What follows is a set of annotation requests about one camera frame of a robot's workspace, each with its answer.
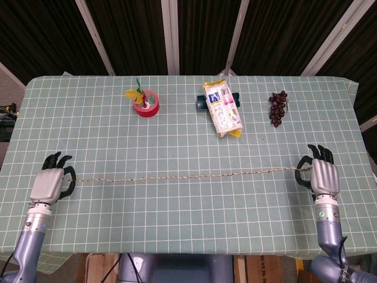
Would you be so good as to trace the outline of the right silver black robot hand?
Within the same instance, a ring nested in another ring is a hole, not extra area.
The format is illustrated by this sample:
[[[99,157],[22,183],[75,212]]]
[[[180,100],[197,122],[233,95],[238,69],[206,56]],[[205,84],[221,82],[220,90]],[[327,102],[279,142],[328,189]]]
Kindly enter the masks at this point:
[[[297,164],[295,170],[295,180],[298,185],[307,188],[312,193],[312,199],[315,201],[321,195],[329,195],[335,198],[340,192],[338,168],[334,164],[333,153],[318,144],[308,144],[313,157],[303,156]],[[301,177],[300,170],[303,165],[310,165],[310,180],[304,180]]]

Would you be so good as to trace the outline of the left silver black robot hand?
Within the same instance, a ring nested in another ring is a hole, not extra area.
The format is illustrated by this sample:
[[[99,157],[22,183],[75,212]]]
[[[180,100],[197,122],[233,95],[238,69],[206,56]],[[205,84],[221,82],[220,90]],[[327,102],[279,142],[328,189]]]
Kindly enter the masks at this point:
[[[35,178],[30,194],[32,203],[44,203],[52,205],[58,200],[69,197],[76,185],[76,172],[72,166],[64,167],[72,156],[65,155],[59,158],[61,152],[49,155],[42,165],[41,171]],[[64,176],[71,175],[71,181],[67,190],[62,190]]]

